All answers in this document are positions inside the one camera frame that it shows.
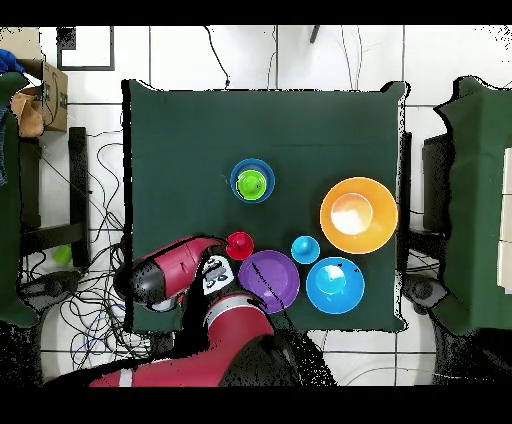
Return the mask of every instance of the green cup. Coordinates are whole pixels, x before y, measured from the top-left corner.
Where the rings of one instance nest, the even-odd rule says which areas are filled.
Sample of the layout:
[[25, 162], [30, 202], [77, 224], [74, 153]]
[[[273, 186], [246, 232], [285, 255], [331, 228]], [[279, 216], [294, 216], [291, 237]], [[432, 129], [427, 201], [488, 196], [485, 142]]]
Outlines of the green cup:
[[267, 179], [261, 172], [248, 169], [238, 175], [236, 189], [245, 200], [258, 200], [265, 194]]
[[71, 246], [69, 244], [59, 246], [53, 253], [52, 258], [61, 265], [67, 265], [71, 261]]

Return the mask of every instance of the blue clothing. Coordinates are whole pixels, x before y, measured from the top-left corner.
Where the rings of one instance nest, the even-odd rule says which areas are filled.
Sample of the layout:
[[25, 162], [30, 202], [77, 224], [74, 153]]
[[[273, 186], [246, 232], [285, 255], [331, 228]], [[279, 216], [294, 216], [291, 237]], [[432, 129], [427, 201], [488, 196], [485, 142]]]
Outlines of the blue clothing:
[[9, 71], [25, 72], [25, 69], [16, 62], [16, 56], [7, 50], [0, 49], [0, 74]]
[[0, 105], [0, 186], [7, 183], [7, 173], [4, 167], [4, 136], [5, 136], [5, 119], [4, 115], [7, 111], [6, 106]]

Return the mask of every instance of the floor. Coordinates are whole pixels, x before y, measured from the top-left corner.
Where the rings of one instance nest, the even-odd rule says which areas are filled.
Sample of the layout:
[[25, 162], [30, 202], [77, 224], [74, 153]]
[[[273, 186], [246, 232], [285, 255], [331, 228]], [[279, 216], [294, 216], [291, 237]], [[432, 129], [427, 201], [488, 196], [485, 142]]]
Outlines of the floor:
[[[279, 25], [276, 31], [274, 25], [210, 27], [213, 45], [229, 75], [229, 88], [232, 89], [349, 90], [353, 87], [375, 91], [389, 81], [407, 81], [411, 92], [406, 99], [405, 122], [407, 131], [413, 134], [411, 209], [415, 213], [411, 213], [411, 226], [421, 228], [421, 147], [426, 138], [446, 131], [433, 107], [450, 98], [453, 81], [459, 76], [476, 75], [498, 87], [512, 80], [512, 52], [509, 51], [512, 37], [508, 27], [347, 25], [343, 26], [342, 39], [340, 26], [322, 25], [316, 43], [311, 45], [312, 28], [312, 25]], [[114, 193], [117, 183], [98, 162], [96, 154], [107, 144], [122, 142], [120, 132], [111, 132], [120, 129], [120, 81], [133, 78], [157, 89], [207, 90], [224, 88], [226, 80], [202, 27], [114, 27], [114, 34], [113, 71], [87, 70], [90, 66], [109, 65], [109, 27], [77, 27], [76, 50], [62, 51], [64, 66], [82, 67], [66, 71], [69, 77], [68, 125], [87, 128], [90, 135], [89, 170], [102, 182], [107, 199]], [[46, 60], [56, 65], [55, 28], [41, 28], [41, 46]], [[66, 135], [46, 132], [41, 137], [44, 157], [67, 178], [66, 143]], [[121, 180], [121, 190], [113, 197], [109, 210], [124, 223], [121, 147], [109, 145], [101, 150], [99, 158]], [[67, 182], [45, 162], [41, 162], [41, 175], [42, 225], [69, 222]], [[101, 205], [103, 193], [95, 179], [90, 179], [90, 188], [92, 201]], [[101, 221], [101, 214], [91, 207], [91, 240], [97, 238], [92, 243], [93, 255], [108, 246], [109, 237], [111, 243], [121, 237], [120, 231], [98, 231]], [[41, 257], [41, 254], [32, 255], [29, 266]], [[411, 257], [411, 266], [421, 265], [419, 259]], [[37, 271], [45, 273], [57, 267], [49, 255]], [[88, 278], [101, 276], [107, 269], [108, 258], [103, 255], [91, 268]], [[109, 282], [103, 278], [99, 284], [108, 286]], [[310, 333], [325, 351], [325, 360], [339, 384], [414, 385], [431, 382], [435, 364], [432, 324], [428, 318], [417, 315], [407, 300], [397, 302], [397, 310], [398, 303], [407, 322], [407, 329], [399, 334]], [[46, 318], [41, 341], [46, 378], [73, 370], [72, 342], [71, 350], [78, 351], [76, 357], [83, 357], [80, 352], [86, 348], [82, 337], [73, 339], [84, 328], [74, 315], [76, 308], [86, 313], [92, 306], [79, 302], [62, 308], [64, 317], [75, 328], [63, 320], [59, 306], [54, 307]], [[86, 325], [90, 325], [91, 320], [89, 317]], [[98, 346], [94, 353], [84, 366], [112, 361], [126, 351], [116, 355]]]

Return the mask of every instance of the blue bowl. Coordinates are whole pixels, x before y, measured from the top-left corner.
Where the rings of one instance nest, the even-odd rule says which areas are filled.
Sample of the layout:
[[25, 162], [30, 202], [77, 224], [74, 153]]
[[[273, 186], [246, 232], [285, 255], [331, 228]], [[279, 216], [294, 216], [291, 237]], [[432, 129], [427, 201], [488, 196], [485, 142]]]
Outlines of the blue bowl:
[[[263, 193], [263, 196], [257, 200], [244, 199], [242, 196], [240, 196], [240, 193], [236, 189], [236, 181], [238, 179], [238, 175], [243, 171], [247, 171], [248, 169], [261, 172], [267, 180], [267, 189], [265, 190], [265, 193]], [[276, 178], [274, 176], [274, 171], [272, 171], [272, 168], [270, 168], [267, 163], [263, 162], [261, 159], [249, 158], [244, 159], [235, 165], [233, 171], [231, 171], [231, 176], [229, 177], [229, 184], [231, 185], [231, 190], [238, 200], [241, 200], [244, 203], [261, 203], [267, 200], [268, 197], [272, 194], [274, 186], [276, 185]]]
[[313, 237], [300, 236], [292, 244], [292, 258], [300, 264], [312, 264], [319, 256], [320, 245]]
[[326, 314], [344, 314], [354, 309], [363, 298], [363, 274], [348, 259], [325, 258], [309, 271], [306, 293], [318, 310]]

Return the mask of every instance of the black chair leg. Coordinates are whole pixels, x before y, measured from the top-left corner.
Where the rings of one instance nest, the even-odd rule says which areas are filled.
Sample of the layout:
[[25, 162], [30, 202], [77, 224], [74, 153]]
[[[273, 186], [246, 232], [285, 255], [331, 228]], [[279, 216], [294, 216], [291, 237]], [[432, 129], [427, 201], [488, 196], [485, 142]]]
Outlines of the black chair leg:
[[320, 29], [320, 25], [315, 25], [315, 26], [313, 27], [313, 32], [311, 33], [311, 38], [310, 38], [310, 40], [309, 40], [309, 42], [310, 42], [311, 44], [313, 44], [313, 43], [315, 42], [315, 40], [316, 40], [316, 36], [317, 36], [317, 34], [318, 34], [318, 30], [319, 30], [319, 29]]

